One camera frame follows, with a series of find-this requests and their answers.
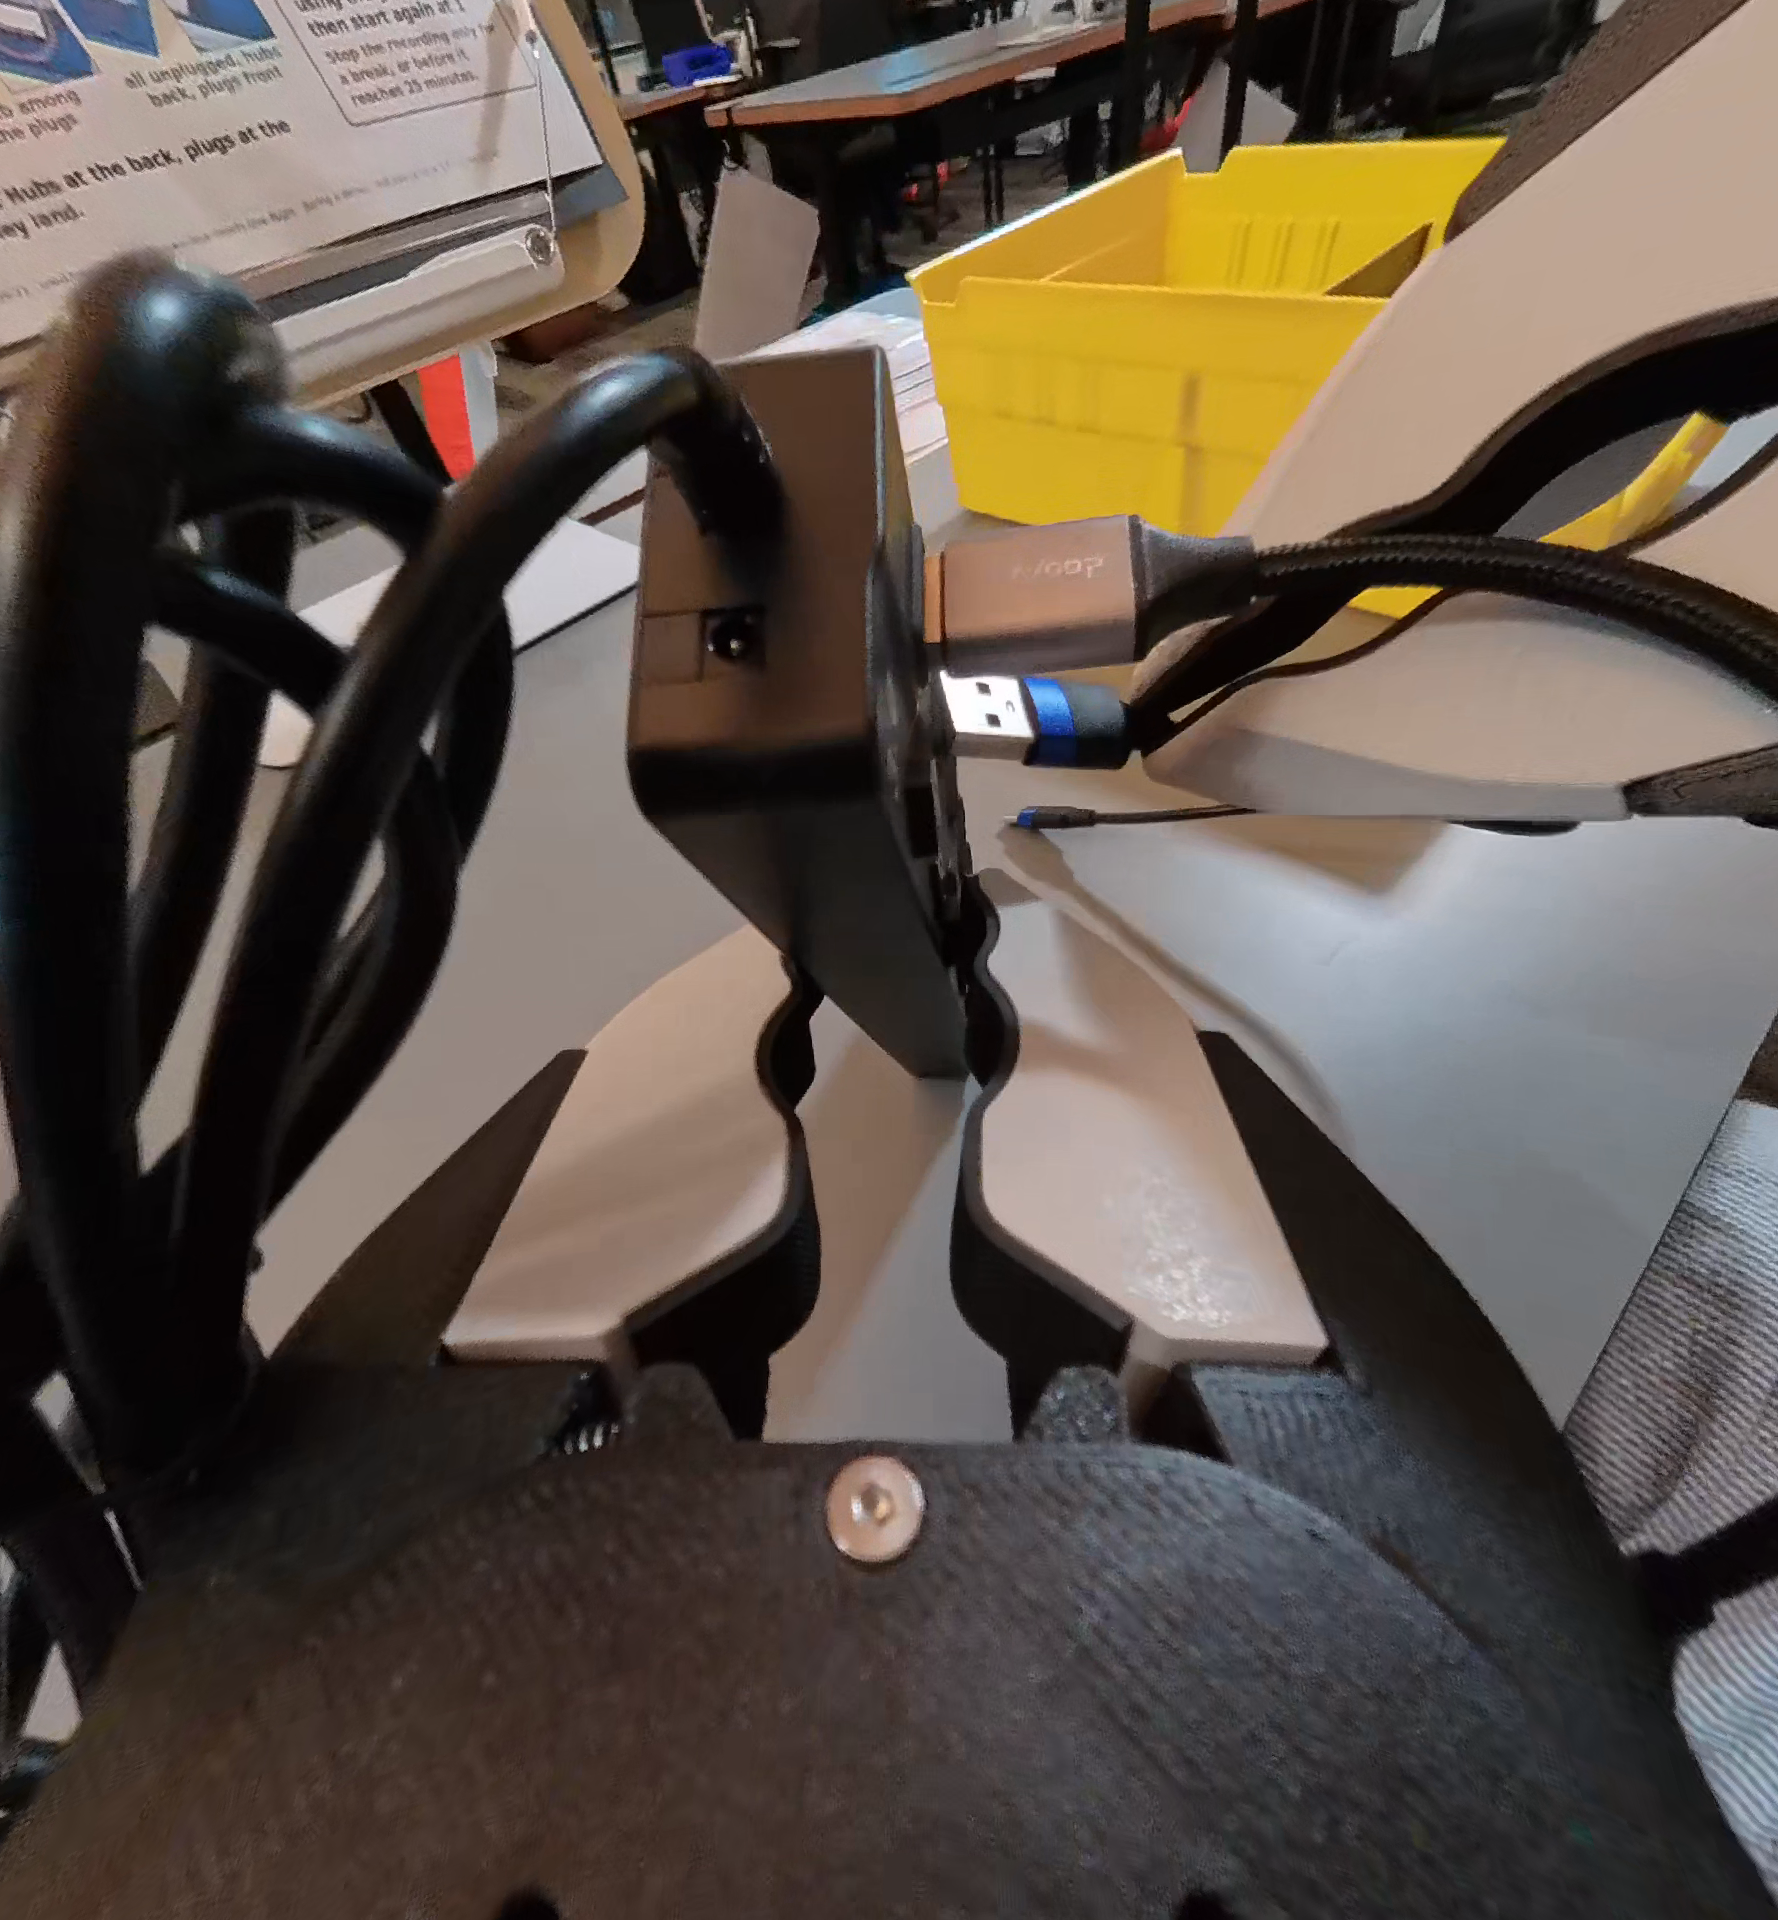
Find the red plastic bin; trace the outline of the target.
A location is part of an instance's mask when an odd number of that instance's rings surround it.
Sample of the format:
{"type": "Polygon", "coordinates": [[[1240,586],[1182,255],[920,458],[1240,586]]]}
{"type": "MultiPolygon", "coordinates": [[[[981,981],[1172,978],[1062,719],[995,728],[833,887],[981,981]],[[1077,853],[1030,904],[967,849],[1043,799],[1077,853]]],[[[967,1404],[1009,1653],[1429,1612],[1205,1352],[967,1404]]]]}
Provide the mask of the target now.
{"type": "Polygon", "coordinates": [[[450,479],[460,479],[474,464],[472,427],[468,418],[468,379],[460,352],[430,363],[418,370],[421,419],[430,442],[450,479]]]}

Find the yellow plastic bin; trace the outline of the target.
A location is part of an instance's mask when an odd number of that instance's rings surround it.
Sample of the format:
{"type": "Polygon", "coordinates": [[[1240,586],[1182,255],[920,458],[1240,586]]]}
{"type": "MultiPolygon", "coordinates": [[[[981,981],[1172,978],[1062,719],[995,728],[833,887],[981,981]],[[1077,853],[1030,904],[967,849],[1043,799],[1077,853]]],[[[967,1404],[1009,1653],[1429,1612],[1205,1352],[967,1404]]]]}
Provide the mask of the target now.
{"type": "Polygon", "coordinates": [[[1502,149],[1169,152],[920,269],[961,503],[1019,525],[930,563],[932,635],[1126,660],[1134,536],[1223,530],[1502,149]]]}

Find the printed instruction sheet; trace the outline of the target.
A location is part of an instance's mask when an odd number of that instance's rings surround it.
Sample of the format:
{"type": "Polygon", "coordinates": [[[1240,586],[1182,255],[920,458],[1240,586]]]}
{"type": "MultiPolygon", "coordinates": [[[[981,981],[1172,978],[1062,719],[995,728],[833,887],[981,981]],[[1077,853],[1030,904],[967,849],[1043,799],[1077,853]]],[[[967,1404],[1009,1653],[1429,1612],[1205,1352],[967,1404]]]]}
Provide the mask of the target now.
{"type": "Polygon", "coordinates": [[[540,3],[0,1],[0,352],[122,252],[252,282],[586,177],[540,3]]]}

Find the black USB hub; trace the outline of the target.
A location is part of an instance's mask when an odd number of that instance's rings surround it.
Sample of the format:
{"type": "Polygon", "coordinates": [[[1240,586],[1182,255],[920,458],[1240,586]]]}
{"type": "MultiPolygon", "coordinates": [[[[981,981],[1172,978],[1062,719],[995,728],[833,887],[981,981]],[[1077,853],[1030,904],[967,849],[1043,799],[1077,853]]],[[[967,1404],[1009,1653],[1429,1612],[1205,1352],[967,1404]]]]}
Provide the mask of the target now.
{"type": "Polygon", "coordinates": [[[646,495],[629,707],[636,807],[900,1069],[969,1069],[967,828],[924,642],[925,544],[882,348],[733,364],[780,516],[646,495]]]}

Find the white card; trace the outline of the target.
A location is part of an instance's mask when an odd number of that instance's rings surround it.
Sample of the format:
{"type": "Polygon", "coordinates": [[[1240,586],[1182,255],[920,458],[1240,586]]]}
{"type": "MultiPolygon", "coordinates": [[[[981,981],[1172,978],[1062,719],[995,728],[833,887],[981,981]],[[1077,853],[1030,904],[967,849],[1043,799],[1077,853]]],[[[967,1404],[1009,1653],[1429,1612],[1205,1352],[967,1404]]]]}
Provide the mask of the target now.
{"type": "MultiPolygon", "coordinates": [[[[1192,174],[1219,170],[1229,149],[1223,137],[1229,81],[1227,62],[1214,57],[1182,115],[1176,149],[1183,155],[1185,170],[1192,174]]],[[[1255,81],[1246,81],[1235,145],[1284,144],[1296,124],[1296,117],[1296,111],[1285,106],[1273,92],[1255,81]]]]}
{"type": "Polygon", "coordinates": [[[813,203],[745,165],[727,165],[702,264],[694,351],[727,363],[795,332],[816,242],[813,203]]]}

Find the person's grey striped shirt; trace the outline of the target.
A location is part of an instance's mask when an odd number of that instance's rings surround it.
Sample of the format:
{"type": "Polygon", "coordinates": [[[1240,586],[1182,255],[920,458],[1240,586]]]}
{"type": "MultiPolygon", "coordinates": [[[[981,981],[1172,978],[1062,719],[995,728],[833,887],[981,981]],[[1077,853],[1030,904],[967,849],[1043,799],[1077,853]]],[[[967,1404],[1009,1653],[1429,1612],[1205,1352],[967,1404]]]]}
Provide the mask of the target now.
{"type": "Polygon", "coordinates": [[[1778,1110],[1725,1117],[1567,1440],[1623,1558],[1669,1586],[1675,1713],[1778,1901],[1778,1571],[1746,1525],[1778,1497],[1778,1110]]]}

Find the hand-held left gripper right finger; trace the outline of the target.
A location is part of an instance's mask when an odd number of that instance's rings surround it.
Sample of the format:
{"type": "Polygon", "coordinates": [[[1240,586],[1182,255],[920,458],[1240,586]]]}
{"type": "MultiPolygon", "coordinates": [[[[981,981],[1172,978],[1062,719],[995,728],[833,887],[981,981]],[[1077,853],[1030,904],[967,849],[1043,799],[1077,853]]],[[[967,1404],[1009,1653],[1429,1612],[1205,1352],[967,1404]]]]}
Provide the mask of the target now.
{"type": "Polygon", "coordinates": [[[1312,1363],[1329,1340],[1189,1012],[977,875],[961,1311],[1005,1363],[1312,1363]]]}

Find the brown background table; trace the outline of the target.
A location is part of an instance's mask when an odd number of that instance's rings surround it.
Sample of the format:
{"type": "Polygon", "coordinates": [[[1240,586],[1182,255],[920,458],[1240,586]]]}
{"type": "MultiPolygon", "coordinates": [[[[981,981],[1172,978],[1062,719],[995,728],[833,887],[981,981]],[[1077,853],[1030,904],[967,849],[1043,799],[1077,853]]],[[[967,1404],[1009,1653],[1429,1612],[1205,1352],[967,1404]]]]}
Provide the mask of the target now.
{"type": "Polygon", "coordinates": [[[988,22],[851,62],[814,78],[715,99],[704,121],[716,130],[819,128],[894,122],[1057,74],[1031,109],[1088,109],[1116,93],[1126,52],[1124,9],[1057,25],[988,22]]]}

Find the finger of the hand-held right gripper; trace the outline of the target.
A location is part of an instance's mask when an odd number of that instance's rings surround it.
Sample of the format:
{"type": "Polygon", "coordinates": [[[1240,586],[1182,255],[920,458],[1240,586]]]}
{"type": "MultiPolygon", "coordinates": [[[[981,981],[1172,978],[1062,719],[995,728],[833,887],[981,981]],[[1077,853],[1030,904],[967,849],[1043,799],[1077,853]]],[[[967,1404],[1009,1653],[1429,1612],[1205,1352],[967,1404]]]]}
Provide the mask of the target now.
{"type": "Polygon", "coordinates": [[[1557,384],[1778,301],[1778,1],[1622,3],[1255,483],[1257,542],[1438,493],[1557,384]]]}
{"type": "MultiPolygon", "coordinates": [[[[1778,619],[1778,435],[1602,559],[1778,619]]],[[[1464,589],[1327,660],[1246,676],[1143,767],[1257,813],[1585,823],[1633,818],[1633,780],[1774,744],[1778,704],[1738,666],[1626,617],[1464,589]]]]}

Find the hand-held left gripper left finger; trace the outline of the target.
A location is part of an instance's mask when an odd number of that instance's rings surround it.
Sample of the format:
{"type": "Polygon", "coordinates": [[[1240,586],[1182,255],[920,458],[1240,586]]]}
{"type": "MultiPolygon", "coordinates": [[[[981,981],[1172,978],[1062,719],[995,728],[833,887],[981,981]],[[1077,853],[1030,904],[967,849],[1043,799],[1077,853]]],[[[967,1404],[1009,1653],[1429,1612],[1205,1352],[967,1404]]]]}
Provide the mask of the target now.
{"type": "Polygon", "coordinates": [[[811,1217],[779,1066],[814,996],[780,957],[694,957],[588,1043],[444,1329],[460,1361],[645,1363],[690,1298],[811,1217]]]}

